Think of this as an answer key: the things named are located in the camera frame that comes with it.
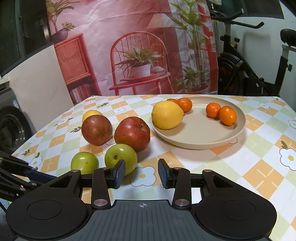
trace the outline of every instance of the backdrop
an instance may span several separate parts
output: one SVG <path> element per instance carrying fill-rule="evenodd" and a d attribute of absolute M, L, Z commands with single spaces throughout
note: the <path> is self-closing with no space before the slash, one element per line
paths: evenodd
<path fill-rule="evenodd" d="M 74 104 L 91 95 L 217 91 L 205 0 L 47 0 L 46 6 Z"/>

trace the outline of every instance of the green apple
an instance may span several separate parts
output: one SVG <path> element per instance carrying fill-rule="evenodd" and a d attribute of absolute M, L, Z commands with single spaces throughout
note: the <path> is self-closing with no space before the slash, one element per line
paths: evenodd
<path fill-rule="evenodd" d="M 123 159 L 126 162 L 125 176 L 132 173 L 138 163 L 137 153 L 126 144 L 111 146 L 105 154 L 105 164 L 108 168 L 113 168 L 116 163 Z"/>
<path fill-rule="evenodd" d="M 81 174 L 92 174 L 98 168 L 99 160 L 90 152 L 78 152 L 71 161 L 71 170 L 80 170 Z"/>

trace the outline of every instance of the bookshelf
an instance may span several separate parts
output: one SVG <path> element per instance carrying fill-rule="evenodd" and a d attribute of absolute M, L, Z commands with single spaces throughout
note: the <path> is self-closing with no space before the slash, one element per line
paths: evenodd
<path fill-rule="evenodd" d="M 57 43 L 54 48 L 73 103 L 77 104 L 92 95 L 101 96 L 83 34 Z"/>

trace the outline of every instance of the checkered tablecloth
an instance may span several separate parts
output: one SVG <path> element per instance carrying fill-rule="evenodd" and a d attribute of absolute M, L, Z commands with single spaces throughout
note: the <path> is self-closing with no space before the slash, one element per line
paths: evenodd
<path fill-rule="evenodd" d="M 247 118 L 245 131 L 231 143 L 211 150 L 187 150 L 158 137 L 151 126 L 155 103 L 188 95 L 94 96 L 57 117 L 21 146 L 13 156 L 38 167 L 39 171 L 60 176 L 70 170 L 72 157 L 88 151 L 104 167 L 104 154 L 112 138 L 93 146 L 81 135 L 82 115 L 91 109 L 104 114 L 113 130 L 128 116 L 142 118 L 151 128 L 151 142 L 138 153 L 137 172 L 124 178 L 118 190 L 109 190 L 110 199 L 168 199 L 174 190 L 165 190 L 157 173 L 157 161 L 164 158 L 171 167 L 185 167 L 192 173 L 212 169 L 270 200 L 277 210 L 273 241 L 296 240 L 296 113 L 276 97 L 217 96 L 239 106 Z M 82 199 L 90 203 L 91 190 Z M 193 202 L 201 200 L 192 189 Z"/>

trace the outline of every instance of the washing machine door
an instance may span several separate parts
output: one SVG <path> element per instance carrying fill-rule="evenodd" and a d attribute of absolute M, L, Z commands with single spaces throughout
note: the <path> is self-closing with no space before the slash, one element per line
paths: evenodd
<path fill-rule="evenodd" d="M 0 149 L 13 154 L 32 136 L 30 125 L 24 114 L 14 106 L 0 110 Z"/>

